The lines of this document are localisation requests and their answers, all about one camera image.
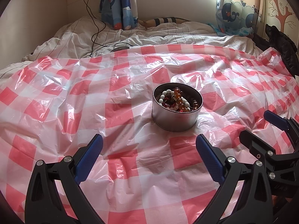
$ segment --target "white bedsheet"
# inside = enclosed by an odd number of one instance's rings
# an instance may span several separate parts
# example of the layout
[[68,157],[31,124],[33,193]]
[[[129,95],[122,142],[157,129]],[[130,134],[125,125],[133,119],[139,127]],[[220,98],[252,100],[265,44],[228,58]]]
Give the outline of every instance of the white bedsheet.
[[[100,30],[104,24],[95,21]],[[91,36],[98,32],[90,17],[83,17],[72,24],[62,27],[53,38],[38,46],[32,55],[23,58],[22,63],[9,65],[0,71],[0,85],[16,71],[24,68],[30,62],[44,56],[52,58],[86,58],[92,50]],[[229,47],[259,56],[262,51],[247,37],[225,36],[218,37],[212,27],[197,22],[183,24],[167,23],[145,30],[139,25],[134,30],[111,30],[107,26],[96,40],[99,44],[109,47],[94,46],[93,57],[109,53],[115,48],[115,43],[127,42],[132,46],[160,45],[160,44],[209,44]]]

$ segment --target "bed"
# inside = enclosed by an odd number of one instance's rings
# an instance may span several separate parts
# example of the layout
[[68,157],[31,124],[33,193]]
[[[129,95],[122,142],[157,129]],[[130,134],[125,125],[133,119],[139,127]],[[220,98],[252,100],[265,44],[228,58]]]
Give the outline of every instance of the bed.
[[[104,28],[102,22],[97,20],[95,22],[100,30]],[[0,84],[4,83],[13,73],[24,68],[30,62],[44,56],[73,59],[89,57],[92,50],[91,37],[97,31],[89,16],[63,26],[53,38],[38,46],[31,55],[24,57],[23,62],[14,63],[0,70]],[[107,25],[99,34],[96,42],[109,47],[95,45],[93,57],[109,53],[115,48],[113,45],[119,42],[126,42],[132,46],[207,44],[240,50],[256,57],[262,53],[250,38],[236,35],[218,37],[212,27],[197,22],[186,22],[183,24],[166,23],[147,30],[139,25],[136,29],[128,31],[111,30]]]
[[[240,144],[244,129],[277,154],[293,151],[286,134],[263,118],[271,110],[299,120],[299,87],[276,50],[262,52],[249,38],[217,37],[208,25],[186,22],[105,29],[98,43],[133,47],[111,53],[114,46],[96,46],[90,57],[96,32],[84,17],[0,71],[0,190],[21,219],[36,161],[61,161],[97,133],[104,148],[80,187],[109,224],[196,220],[219,187],[196,151],[198,134],[240,162],[256,160]],[[203,95],[187,132],[167,132],[151,118],[153,89],[170,81]],[[75,218],[59,182],[57,188]],[[224,216],[241,188],[240,182]]]

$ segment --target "blue gripper pad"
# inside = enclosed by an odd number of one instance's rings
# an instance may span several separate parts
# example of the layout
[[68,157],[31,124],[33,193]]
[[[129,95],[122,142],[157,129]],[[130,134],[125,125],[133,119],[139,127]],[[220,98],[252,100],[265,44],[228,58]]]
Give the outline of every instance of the blue gripper pad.
[[224,167],[213,152],[211,144],[202,135],[196,138],[196,149],[204,161],[212,179],[221,185],[225,180],[223,176]]
[[280,130],[288,130],[288,122],[273,112],[267,110],[264,112],[264,119]]
[[85,151],[76,166],[75,181],[78,185],[87,179],[93,165],[95,164],[95,161],[103,149],[102,136],[95,135],[87,147],[88,149]]

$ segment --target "white wall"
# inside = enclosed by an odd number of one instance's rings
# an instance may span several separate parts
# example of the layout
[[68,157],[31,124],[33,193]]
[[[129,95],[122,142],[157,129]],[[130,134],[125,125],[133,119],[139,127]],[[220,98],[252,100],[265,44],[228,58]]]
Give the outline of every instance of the white wall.
[[0,69],[20,62],[67,23],[66,0],[11,0],[0,17]]
[[216,0],[137,0],[139,19],[177,17],[216,23]]
[[[67,0],[69,21],[88,15],[83,0]],[[98,13],[100,0],[90,0],[89,6]],[[216,23],[216,0],[137,0],[138,17],[147,21],[153,18],[178,17],[201,23]]]

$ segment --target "wrinkled plastic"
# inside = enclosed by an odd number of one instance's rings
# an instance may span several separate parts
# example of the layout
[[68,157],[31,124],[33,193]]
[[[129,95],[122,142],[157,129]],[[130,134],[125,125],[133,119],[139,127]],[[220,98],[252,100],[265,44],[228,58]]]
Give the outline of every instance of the wrinkled plastic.
[[[203,95],[196,126],[187,132],[165,131],[151,118],[153,89],[170,81]],[[43,57],[0,89],[0,190],[24,219],[36,161],[60,161],[99,133],[104,148],[80,187],[105,223],[193,223],[219,187],[196,151],[196,136],[204,134],[226,156],[245,163],[256,158],[240,144],[244,129],[277,154],[290,153],[286,134],[263,113],[298,120],[298,94],[296,81],[272,49],[257,59],[197,45],[147,46],[75,60]]]

